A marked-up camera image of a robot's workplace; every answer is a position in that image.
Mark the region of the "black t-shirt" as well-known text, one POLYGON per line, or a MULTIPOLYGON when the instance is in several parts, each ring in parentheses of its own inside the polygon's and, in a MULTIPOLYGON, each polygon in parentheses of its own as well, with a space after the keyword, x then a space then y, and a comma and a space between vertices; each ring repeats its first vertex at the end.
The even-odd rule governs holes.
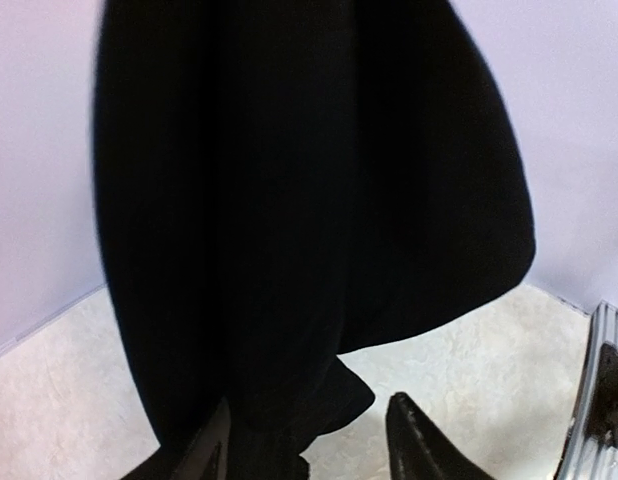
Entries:
POLYGON ((506 108, 447 1, 108 1, 92 125, 158 449, 225 399, 225 479, 307 478, 374 402, 343 354, 497 299, 535 256, 506 108))

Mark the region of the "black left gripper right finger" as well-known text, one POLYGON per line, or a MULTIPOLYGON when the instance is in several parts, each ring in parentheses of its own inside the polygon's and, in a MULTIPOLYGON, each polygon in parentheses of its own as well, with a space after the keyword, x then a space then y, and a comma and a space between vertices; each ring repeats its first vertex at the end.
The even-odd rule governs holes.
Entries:
POLYGON ((391 396, 385 425, 393 480, 493 480, 406 393, 391 396))

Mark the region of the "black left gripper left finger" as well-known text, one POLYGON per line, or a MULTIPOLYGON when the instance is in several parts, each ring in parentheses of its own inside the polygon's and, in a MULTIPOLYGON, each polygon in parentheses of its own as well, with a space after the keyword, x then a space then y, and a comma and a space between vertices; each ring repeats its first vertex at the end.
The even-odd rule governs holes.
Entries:
POLYGON ((161 445, 124 480, 221 480, 227 477, 230 412, 222 399, 207 423, 185 443, 161 445))

